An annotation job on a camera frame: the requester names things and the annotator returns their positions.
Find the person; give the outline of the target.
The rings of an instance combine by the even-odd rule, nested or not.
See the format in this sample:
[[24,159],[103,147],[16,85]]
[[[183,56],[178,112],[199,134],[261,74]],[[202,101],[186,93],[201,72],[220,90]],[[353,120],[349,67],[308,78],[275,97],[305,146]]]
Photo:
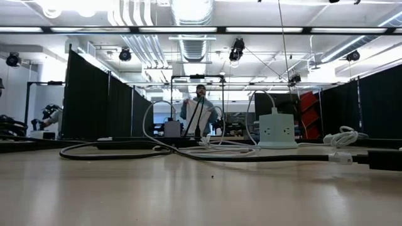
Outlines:
[[[204,108],[207,109],[210,112],[210,117],[208,119],[208,123],[205,126],[205,129],[203,131],[203,136],[207,136],[210,133],[210,125],[211,123],[215,122],[218,117],[218,113],[216,109],[214,108],[213,103],[211,103],[207,97],[206,97],[206,88],[204,85],[199,84],[196,86],[196,94],[197,96],[193,98],[194,101],[198,101],[199,98],[204,98]],[[185,99],[183,101],[182,107],[181,107],[181,112],[180,112],[180,117],[182,119],[187,119],[187,104],[188,104],[189,99]]]

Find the black background station frame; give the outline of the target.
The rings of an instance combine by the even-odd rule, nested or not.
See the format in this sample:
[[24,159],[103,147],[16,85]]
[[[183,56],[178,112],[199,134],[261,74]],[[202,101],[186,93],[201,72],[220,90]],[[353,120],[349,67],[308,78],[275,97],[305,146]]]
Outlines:
[[225,78],[223,75],[205,75],[205,74],[195,74],[195,75],[172,75],[171,80],[168,83],[170,86],[170,103],[173,103],[173,80],[176,78],[188,78],[189,80],[191,79],[205,79],[205,78],[220,78],[220,82],[218,82],[218,85],[221,86],[221,91],[222,91],[222,106],[224,106],[224,87],[225,87]]

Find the red shelf rack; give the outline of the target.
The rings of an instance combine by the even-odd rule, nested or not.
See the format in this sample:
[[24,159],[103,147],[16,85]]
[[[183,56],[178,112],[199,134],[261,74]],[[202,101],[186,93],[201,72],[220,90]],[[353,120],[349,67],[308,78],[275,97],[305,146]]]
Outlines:
[[300,96],[300,119],[304,129],[304,139],[317,139],[321,136],[318,129],[320,113],[318,111],[318,96],[307,92]]

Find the white multiport charging block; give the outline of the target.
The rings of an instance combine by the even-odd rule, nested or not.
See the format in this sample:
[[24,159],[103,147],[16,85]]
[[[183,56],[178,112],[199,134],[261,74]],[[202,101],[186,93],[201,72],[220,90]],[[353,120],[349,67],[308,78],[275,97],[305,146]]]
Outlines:
[[297,148],[293,115],[268,114],[259,116],[258,146],[266,149]]

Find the small white box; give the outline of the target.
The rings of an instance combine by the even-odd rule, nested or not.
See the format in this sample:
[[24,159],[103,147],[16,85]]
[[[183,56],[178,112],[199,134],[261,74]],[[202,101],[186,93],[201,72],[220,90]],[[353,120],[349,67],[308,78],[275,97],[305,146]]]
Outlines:
[[56,139],[56,133],[52,131],[31,131],[30,137],[35,139]]

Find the black background partition panel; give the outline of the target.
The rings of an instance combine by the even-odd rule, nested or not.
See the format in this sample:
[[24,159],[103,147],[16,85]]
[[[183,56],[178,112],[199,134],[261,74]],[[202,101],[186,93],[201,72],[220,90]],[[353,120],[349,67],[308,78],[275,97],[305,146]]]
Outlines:
[[[294,119],[298,120],[300,113],[300,99],[297,94],[273,94],[272,98],[278,113],[293,114]],[[268,95],[264,93],[256,93],[254,95],[254,106],[256,119],[259,119],[259,116],[261,115],[271,114],[273,104]]]

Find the white cloth sheet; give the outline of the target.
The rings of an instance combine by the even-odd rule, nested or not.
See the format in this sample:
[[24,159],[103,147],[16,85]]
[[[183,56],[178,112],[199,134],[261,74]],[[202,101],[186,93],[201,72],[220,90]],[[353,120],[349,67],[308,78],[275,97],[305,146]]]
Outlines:
[[210,117],[210,112],[204,108],[204,101],[196,102],[189,100],[187,104],[186,131],[189,135],[195,135],[197,126],[200,134],[203,135],[206,124]]

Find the small white USB charger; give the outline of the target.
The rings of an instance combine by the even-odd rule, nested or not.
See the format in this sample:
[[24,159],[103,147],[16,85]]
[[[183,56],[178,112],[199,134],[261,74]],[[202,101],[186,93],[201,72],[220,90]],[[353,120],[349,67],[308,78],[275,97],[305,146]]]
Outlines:
[[180,137],[181,124],[179,121],[166,121],[164,125],[165,137]]

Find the black overhead light bar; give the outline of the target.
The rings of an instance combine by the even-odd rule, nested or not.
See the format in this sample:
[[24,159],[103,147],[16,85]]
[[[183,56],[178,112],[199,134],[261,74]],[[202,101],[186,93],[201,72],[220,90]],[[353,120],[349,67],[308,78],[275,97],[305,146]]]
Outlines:
[[402,36],[402,27],[0,26],[0,35],[342,35]]

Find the black power strip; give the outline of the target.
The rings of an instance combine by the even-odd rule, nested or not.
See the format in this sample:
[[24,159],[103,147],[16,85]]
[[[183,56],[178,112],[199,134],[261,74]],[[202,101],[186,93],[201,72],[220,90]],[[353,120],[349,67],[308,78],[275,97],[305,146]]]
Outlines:
[[[182,137],[156,137],[156,140],[176,148],[198,145],[198,141]],[[100,138],[97,142],[98,144],[95,144],[95,147],[98,149],[152,149],[158,145],[147,137],[107,137]]]

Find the silver ventilation duct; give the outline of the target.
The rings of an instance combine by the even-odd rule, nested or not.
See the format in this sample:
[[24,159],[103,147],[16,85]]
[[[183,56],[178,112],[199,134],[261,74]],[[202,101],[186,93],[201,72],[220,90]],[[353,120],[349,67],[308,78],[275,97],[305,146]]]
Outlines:
[[[169,0],[176,26],[210,26],[215,0]],[[202,62],[207,56],[207,35],[179,35],[183,61]]]

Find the dark equipment pile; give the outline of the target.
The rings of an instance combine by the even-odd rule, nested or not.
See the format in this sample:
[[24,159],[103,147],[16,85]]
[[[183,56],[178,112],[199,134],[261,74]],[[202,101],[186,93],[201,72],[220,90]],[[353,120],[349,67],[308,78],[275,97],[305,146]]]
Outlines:
[[25,137],[28,126],[12,117],[0,115],[0,135]]

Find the black aluminium table frame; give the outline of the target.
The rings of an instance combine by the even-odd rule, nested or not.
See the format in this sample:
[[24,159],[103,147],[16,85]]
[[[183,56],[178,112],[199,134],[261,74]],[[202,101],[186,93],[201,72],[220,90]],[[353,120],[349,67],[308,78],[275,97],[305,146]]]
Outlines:
[[[83,143],[84,141],[79,140],[35,139],[0,135],[0,153],[58,149]],[[402,148],[402,139],[358,139],[350,145],[364,148],[399,149]]]

